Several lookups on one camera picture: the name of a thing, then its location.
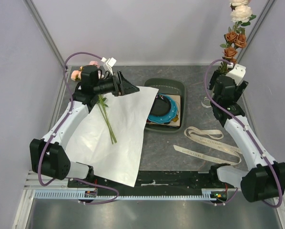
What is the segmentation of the white wrapping paper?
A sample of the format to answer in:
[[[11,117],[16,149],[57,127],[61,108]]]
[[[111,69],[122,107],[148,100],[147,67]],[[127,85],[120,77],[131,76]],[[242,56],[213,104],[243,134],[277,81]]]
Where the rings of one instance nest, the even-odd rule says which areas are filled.
[[[117,142],[98,108],[82,120],[67,146],[70,161],[93,166],[95,175],[133,187],[139,170],[147,117],[158,89],[139,87],[139,92],[115,97],[106,94],[109,123]]]

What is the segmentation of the orange flower stem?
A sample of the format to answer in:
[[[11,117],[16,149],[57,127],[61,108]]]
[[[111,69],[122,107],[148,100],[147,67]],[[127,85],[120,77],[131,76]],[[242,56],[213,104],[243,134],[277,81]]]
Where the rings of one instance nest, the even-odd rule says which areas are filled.
[[[246,35],[244,30],[242,31],[230,31],[224,35],[225,44],[222,44],[223,56],[222,59],[237,64],[236,55],[238,49],[243,49],[247,46]]]

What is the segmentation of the pink flower stems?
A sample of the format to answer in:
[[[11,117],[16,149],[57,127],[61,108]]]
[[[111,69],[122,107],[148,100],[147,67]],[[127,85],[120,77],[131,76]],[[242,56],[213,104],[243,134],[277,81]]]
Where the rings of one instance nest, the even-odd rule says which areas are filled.
[[[79,68],[79,70],[75,70],[71,73],[71,79],[73,81],[81,81],[81,72],[83,71],[83,66],[81,66]],[[104,118],[104,121],[108,127],[109,130],[109,134],[110,134],[110,138],[111,138],[111,143],[112,144],[116,144],[117,143],[117,139],[115,137],[115,134],[112,130],[108,115],[107,115],[107,111],[106,108],[108,107],[108,105],[105,103],[106,102],[106,98],[103,96],[103,94],[98,95],[98,101],[97,101],[97,105],[99,107],[99,110],[102,114],[102,117]]]

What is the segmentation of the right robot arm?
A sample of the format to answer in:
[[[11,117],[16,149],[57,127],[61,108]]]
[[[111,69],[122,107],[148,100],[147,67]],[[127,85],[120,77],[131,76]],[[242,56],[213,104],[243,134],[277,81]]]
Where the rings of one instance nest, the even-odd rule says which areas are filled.
[[[248,171],[236,169],[231,163],[221,163],[212,167],[214,172],[208,176],[208,182],[215,188],[224,183],[240,188],[248,202],[270,198],[278,198],[282,202],[285,162],[278,163],[262,146],[237,103],[247,85],[247,81],[237,84],[218,70],[210,79],[207,88],[213,91],[211,106],[214,116],[237,144]]]

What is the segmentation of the white flower stem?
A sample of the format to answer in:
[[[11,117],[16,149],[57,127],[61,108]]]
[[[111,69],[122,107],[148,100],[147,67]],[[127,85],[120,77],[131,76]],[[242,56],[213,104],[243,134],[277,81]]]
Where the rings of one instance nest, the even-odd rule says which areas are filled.
[[[245,30],[246,27],[250,26],[251,21],[256,19],[256,15],[253,14],[252,8],[249,6],[249,3],[250,0],[230,1],[230,8],[231,8],[230,17],[233,25],[231,27],[228,27],[227,33],[230,31],[244,30],[246,35],[246,30]]]

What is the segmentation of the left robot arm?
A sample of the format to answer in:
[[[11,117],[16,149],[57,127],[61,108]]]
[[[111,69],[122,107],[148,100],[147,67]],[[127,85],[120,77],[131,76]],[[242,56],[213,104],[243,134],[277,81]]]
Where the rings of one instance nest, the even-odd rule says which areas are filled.
[[[102,72],[96,65],[86,65],[80,68],[76,76],[78,84],[71,95],[70,102],[54,127],[41,139],[33,139],[30,143],[32,170],[38,174],[38,179],[48,176],[52,180],[78,178],[83,187],[94,184],[93,167],[68,158],[66,146],[85,117],[97,104],[104,117],[105,99],[101,96],[111,93],[123,96],[139,92],[139,88],[126,80],[122,72]]]

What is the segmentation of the cream ribbon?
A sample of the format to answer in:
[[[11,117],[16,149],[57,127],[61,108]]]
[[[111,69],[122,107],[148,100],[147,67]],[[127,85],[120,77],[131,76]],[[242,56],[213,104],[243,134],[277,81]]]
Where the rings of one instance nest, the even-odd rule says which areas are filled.
[[[175,151],[216,164],[229,164],[231,166],[236,166],[242,162],[240,156],[242,152],[238,147],[231,146],[219,141],[224,138],[224,134],[220,130],[200,130],[194,126],[190,126],[184,130],[184,135],[195,143],[223,152],[225,154],[232,155],[238,158],[238,162],[232,162],[223,160],[218,157],[208,156],[177,145],[173,146]]]

